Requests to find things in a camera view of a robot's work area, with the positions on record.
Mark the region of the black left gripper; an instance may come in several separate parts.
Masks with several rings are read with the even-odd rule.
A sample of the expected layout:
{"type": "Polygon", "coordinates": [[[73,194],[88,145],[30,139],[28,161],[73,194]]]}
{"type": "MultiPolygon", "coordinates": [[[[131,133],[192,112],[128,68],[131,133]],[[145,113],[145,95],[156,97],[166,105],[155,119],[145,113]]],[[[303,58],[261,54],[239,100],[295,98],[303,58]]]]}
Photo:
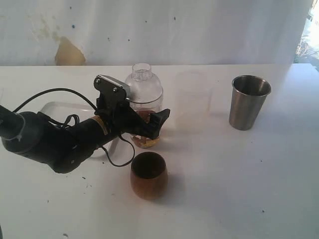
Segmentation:
{"type": "Polygon", "coordinates": [[[143,135],[142,129],[148,130],[147,137],[156,139],[160,130],[169,118],[170,109],[162,110],[158,113],[151,113],[148,124],[140,118],[140,116],[130,107],[127,102],[118,104],[115,111],[96,109],[95,115],[99,116],[108,133],[130,133],[143,135]]]}

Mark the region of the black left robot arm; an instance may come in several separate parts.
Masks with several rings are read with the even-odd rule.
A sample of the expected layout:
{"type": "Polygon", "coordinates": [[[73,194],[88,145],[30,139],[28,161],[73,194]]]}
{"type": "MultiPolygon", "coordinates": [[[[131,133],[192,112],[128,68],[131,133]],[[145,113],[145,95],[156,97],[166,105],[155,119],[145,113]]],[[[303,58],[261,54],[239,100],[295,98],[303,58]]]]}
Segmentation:
{"type": "Polygon", "coordinates": [[[41,112],[16,114],[1,107],[0,138],[7,151],[65,174],[125,132],[157,138],[169,114],[169,109],[152,113],[150,121],[144,122],[129,104],[120,104],[113,118],[97,113],[74,126],[62,127],[50,123],[41,112]]]}

